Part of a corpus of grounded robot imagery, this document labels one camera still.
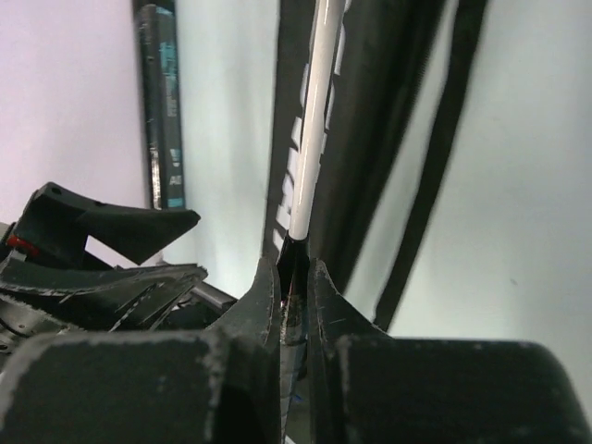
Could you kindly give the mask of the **black shuttlecock tube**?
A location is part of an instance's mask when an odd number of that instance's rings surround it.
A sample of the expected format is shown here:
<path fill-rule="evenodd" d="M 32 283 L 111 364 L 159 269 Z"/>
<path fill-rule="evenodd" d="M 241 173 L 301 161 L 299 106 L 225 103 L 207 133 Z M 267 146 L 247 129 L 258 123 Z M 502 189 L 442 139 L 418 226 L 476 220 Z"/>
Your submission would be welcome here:
<path fill-rule="evenodd" d="M 183 208 L 179 55 L 174 1 L 134 1 L 148 184 L 155 209 Z"/>

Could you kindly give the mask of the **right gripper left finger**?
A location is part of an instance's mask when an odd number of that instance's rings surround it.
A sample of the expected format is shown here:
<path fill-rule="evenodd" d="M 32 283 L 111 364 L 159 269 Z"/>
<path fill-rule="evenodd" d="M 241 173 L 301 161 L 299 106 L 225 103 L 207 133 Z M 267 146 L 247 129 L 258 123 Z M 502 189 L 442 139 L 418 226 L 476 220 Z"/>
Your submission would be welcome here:
<path fill-rule="evenodd" d="M 205 330 L 43 334 L 8 360 L 5 443 L 278 443 L 277 268 Z"/>

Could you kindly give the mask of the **black racket bag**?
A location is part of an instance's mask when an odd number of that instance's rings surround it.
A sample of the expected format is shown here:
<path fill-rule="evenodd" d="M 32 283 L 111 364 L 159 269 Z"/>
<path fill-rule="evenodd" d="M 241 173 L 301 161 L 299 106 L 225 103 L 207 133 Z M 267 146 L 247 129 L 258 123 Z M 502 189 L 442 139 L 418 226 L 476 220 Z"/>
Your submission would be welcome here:
<path fill-rule="evenodd" d="M 444 15 L 441 1 L 350 1 L 326 107 L 327 142 L 311 220 L 311 252 L 336 287 L 349 283 L 378 200 L 411 122 Z M 389 328 L 435 206 L 463 103 L 487 3 L 458 3 L 448 75 L 431 130 L 419 185 L 375 324 Z M 301 138 L 303 97 L 315 3 L 279 5 L 269 184 L 262 251 L 278 258 L 287 234 Z"/>

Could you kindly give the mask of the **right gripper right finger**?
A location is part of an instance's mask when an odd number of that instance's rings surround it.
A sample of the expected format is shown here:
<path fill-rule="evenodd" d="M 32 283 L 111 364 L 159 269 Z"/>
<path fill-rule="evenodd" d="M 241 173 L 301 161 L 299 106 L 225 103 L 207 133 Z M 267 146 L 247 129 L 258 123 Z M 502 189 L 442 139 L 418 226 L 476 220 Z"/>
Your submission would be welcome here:
<path fill-rule="evenodd" d="M 579 443 L 583 410 L 560 362 L 528 341 L 400 339 L 308 277 L 314 443 Z"/>

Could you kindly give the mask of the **white badminton racket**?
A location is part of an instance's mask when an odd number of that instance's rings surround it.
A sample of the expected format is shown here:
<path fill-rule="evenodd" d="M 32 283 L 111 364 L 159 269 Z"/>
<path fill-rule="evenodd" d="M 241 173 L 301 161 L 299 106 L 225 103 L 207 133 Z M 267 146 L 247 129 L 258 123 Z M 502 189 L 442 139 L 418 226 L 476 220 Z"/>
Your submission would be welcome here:
<path fill-rule="evenodd" d="M 323 153 L 327 99 L 345 8 L 346 3 L 339 0 L 319 1 L 315 8 L 290 226 L 277 262 L 281 287 L 279 388 L 282 443 L 286 441 L 291 399 L 304 368 L 308 337 L 309 227 Z"/>

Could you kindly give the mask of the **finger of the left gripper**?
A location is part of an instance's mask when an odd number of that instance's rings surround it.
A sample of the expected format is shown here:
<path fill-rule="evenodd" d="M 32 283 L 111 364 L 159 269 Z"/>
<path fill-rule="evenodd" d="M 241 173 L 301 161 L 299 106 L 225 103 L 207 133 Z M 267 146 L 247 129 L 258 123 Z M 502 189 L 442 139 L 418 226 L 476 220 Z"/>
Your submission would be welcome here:
<path fill-rule="evenodd" d="M 19 220 L 8 227 L 8 247 L 43 266 L 107 268 L 86 250 L 92 237 L 140 265 L 199 220 L 192 210 L 102 203 L 48 182 L 31 195 Z"/>
<path fill-rule="evenodd" d="M 8 258 L 1 299 L 86 331 L 155 330 L 206 277 L 195 264 L 85 271 Z"/>

